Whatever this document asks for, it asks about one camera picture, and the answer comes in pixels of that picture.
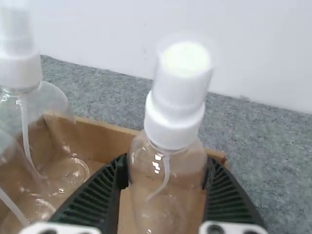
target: transparent bottle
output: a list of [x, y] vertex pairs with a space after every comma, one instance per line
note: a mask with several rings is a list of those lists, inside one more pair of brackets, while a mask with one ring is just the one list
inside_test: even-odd
[[78, 134], [70, 134], [75, 118], [67, 97], [42, 81], [28, 0], [0, 1], [0, 86], [0, 128], [18, 140], [58, 207], [89, 177], [89, 169]]
[[[57, 130], [58, 138], [45, 144], [54, 152], [36, 152], [38, 137], [49, 127]], [[75, 131], [75, 118], [66, 95], [56, 86], [41, 81], [27, 89], [2, 88], [0, 99], [0, 127], [15, 138], [20, 138], [25, 155], [37, 173], [47, 181], [51, 202], [58, 207], [89, 176], [89, 168], [79, 155], [79, 137], [75, 148], [66, 142], [66, 131]]]
[[10, 134], [0, 130], [0, 233], [15, 234], [55, 211], [47, 184], [26, 160]]
[[145, 102], [144, 131], [127, 154], [140, 234], [186, 233], [207, 167], [198, 130], [212, 77], [210, 53], [193, 37], [164, 41]]
[[203, 186], [207, 155], [199, 139], [181, 150], [161, 149], [143, 131], [128, 165], [139, 233], [182, 234]]

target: cardboard box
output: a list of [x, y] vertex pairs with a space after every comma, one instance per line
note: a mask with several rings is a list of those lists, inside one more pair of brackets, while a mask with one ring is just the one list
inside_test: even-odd
[[[32, 147], [32, 157], [35, 165], [46, 165], [53, 167], [53, 161], [56, 158], [62, 158], [66, 153], [66, 145], [70, 146], [71, 152], [77, 152], [77, 155], [85, 155], [85, 160], [89, 166], [90, 174], [96, 172], [102, 165], [110, 162], [114, 157], [124, 154], [128, 151], [132, 139], [138, 134], [138, 131], [126, 129], [105, 122], [98, 122], [86, 118], [77, 117], [76, 126], [69, 123], [66, 119], [58, 117], [57, 121], [53, 115], [45, 115], [44, 119], [39, 120], [29, 127], [29, 138], [35, 144]], [[207, 155], [216, 159], [223, 165], [227, 165], [225, 154], [211, 149], [206, 149]], [[10, 194], [15, 202], [21, 198], [14, 196], [15, 192]], [[203, 191], [200, 199], [197, 201], [194, 215], [188, 225], [187, 233], [197, 233], [204, 207], [205, 193]], [[119, 234], [136, 233], [132, 210], [130, 203], [129, 190], [125, 189], [120, 197], [119, 210]], [[0, 220], [9, 214], [7, 207], [0, 201]]]

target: white spray nozzle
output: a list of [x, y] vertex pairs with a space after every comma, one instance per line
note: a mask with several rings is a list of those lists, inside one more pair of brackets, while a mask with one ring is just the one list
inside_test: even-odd
[[27, 0], [0, 0], [0, 86], [23, 89], [42, 80]]
[[158, 48], [153, 88], [146, 98], [144, 130], [157, 146], [178, 150], [198, 135], [214, 64], [205, 40], [171, 37]]

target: pump sprayer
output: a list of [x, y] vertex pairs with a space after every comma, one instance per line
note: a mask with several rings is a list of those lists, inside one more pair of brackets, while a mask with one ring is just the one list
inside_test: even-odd
[[214, 64], [192, 34], [166, 38], [157, 59], [144, 130], [127, 154], [129, 185], [140, 233], [184, 234], [206, 172], [198, 130]]
[[[22, 139], [19, 142], [32, 174], [45, 181], [50, 202], [58, 207], [90, 172], [83, 150], [68, 143], [67, 131], [70, 128], [75, 132], [76, 125], [66, 95], [42, 81], [40, 53], [30, 18], [28, 0], [0, 0], [0, 129]], [[60, 141], [55, 144], [50, 138], [45, 143], [51, 146], [48, 152], [35, 147], [40, 138], [36, 134], [49, 130], [46, 119], [58, 130]]]

